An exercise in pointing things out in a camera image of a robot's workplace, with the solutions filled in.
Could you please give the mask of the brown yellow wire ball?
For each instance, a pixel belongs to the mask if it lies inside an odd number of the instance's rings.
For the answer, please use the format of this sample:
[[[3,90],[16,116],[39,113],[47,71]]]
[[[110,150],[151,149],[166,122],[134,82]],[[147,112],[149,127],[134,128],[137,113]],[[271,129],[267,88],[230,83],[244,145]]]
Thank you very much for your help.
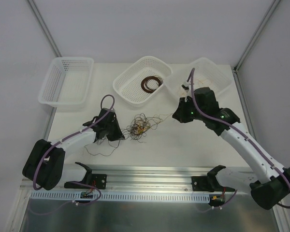
[[[163,122],[159,115],[146,116],[144,113],[137,114],[131,123],[122,129],[126,139],[143,143],[142,139],[147,136],[149,130],[156,130]]]

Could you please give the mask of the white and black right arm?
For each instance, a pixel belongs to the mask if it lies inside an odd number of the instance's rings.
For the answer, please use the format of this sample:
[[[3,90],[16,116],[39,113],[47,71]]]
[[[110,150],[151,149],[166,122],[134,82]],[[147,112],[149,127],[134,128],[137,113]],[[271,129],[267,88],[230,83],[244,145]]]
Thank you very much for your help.
[[[290,167],[286,168],[245,130],[240,118],[229,108],[221,108],[209,87],[193,90],[188,85],[172,117],[180,123],[202,121],[217,136],[230,144],[252,169],[252,174],[232,171],[219,165],[208,172],[207,185],[217,191],[230,187],[251,195],[263,209],[269,210],[290,194]]]

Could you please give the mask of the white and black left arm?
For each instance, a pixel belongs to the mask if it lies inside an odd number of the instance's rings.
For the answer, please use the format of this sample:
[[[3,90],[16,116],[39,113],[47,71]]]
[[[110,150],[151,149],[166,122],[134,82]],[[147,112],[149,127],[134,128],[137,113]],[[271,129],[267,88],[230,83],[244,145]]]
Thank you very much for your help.
[[[25,163],[22,175],[33,182],[34,190],[51,190],[62,177],[65,159],[103,138],[110,142],[125,139],[113,109],[102,108],[98,116],[63,139],[51,142],[38,140]]]

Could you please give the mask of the white basket right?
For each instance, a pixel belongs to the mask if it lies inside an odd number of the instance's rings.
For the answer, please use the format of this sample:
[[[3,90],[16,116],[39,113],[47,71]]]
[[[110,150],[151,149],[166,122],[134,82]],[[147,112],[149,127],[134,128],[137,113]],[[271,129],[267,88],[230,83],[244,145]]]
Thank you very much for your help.
[[[228,77],[218,65],[207,58],[199,58],[190,64],[174,71],[168,76],[164,85],[168,90],[171,105],[178,105],[179,98],[185,97],[186,92],[181,88],[184,82],[189,82],[188,77],[192,69],[194,71],[194,89],[209,87],[213,90],[216,99],[221,100],[232,85],[232,79]]]

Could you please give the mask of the white basket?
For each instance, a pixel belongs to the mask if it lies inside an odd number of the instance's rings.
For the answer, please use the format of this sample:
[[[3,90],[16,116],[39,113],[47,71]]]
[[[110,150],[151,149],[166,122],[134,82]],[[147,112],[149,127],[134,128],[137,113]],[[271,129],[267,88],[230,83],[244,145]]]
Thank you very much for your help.
[[[65,110],[86,104],[94,59],[58,57],[52,60],[38,95],[40,104]]]
[[[174,71],[168,76],[164,85],[168,90],[171,105],[178,105],[179,98],[185,97],[186,92],[181,88],[184,82],[189,82],[188,77],[192,69],[194,71],[194,89],[209,87],[213,90],[216,99],[221,100],[232,85],[232,79],[228,77],[218,65],[207,58],[199,58],[190,64]]]
[[[162,89],[172,73],[172,68],[162,60],[145,56],[113,81],[113,89],[126,103],[140,108]]]

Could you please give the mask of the white basket middle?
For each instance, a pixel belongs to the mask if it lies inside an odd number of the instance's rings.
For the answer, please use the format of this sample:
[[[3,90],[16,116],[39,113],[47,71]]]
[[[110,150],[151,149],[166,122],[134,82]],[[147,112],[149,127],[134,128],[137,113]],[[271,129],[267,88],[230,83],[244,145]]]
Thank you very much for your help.
[[[162,60],[145,56],[113,81],[113,89],[126,103],[140,108],[162,89],[172,73],[172,68]]]

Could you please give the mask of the white basket left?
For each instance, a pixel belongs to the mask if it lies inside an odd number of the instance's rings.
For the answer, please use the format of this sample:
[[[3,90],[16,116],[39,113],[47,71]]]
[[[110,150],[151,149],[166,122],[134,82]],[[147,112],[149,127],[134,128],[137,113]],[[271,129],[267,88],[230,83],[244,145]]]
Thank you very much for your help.
[[[52,60],[38,95],[40,104],[65,110],[86,104],[94,59],[58,57]]]

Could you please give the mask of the small green circuit board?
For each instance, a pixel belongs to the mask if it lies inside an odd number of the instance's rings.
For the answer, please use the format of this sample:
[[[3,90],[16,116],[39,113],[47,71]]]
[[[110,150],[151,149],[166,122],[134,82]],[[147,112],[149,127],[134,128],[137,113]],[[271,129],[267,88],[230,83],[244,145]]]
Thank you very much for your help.
[[[94,196],[93,192],[81,192],[80,198],[81,199],[92,199]]]

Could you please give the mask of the small connector board right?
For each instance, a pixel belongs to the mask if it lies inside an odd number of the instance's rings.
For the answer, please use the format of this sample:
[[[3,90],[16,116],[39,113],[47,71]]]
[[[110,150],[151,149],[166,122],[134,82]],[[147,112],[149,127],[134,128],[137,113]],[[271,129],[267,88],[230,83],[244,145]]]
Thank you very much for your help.
[[[225,201],[225,196],[220,195],[220,196],[213,196],[212,197],[213,201],[217,201],[217,202],[224,202]]]

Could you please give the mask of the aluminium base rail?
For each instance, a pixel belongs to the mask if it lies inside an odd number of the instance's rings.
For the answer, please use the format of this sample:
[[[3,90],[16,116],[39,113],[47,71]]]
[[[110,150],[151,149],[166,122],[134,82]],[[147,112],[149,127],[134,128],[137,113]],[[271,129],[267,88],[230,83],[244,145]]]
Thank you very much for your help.
[[[85,165],[77,162],[63,166],[62,177],[54,188],[64,188],[64,183],[81,181],[86,173],[106,174],[106,189],[192,190],[192,176],[208,176],[211,168],[195,167],[132,167],[118,165]]]

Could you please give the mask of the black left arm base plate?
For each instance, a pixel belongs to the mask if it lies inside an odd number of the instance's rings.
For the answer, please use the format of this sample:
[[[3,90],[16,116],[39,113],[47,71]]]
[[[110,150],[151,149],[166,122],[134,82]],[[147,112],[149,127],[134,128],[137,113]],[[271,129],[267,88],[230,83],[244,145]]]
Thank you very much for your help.
[[[69,181],[64,183],[65,189],[88,189],[94,186],[98,189],[106,189],[107,175],[86,173],[81,181]]]

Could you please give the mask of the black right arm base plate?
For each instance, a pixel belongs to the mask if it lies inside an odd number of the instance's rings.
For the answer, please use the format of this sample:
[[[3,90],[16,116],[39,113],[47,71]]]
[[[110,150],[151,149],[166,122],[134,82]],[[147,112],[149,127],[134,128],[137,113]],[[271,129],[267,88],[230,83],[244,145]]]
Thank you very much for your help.
[[[218,181],[215,178],[211,178],[208,176],[192,176],[191,185],[193,191],[204,191],[204,192],[235,191],[235,189],[233,188],[222,186],[221,184],[218,183]]]

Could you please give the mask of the aluminium frame post right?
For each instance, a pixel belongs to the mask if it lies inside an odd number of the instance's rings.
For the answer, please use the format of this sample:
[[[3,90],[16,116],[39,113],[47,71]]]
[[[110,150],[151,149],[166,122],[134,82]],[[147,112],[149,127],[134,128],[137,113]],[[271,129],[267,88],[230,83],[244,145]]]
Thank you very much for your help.
[[[266,10],[262,20],[258,24],[256,30],[254,31],[252,37],[250,38],[247,46],[245,47],[242,55],[240,56],[237,64],[234,67],[235,73],[238,73],[240,68],[243,66],[244,62],[246,61],[249,53],[252,51],[254,46],[256,45],[258,39],[261,37],[262,32],[266,28],[267,24],[269,23],[270,19],[272,18],[273,14],[276,12],[277,8],[281,4],[282,0],[273,0]]]

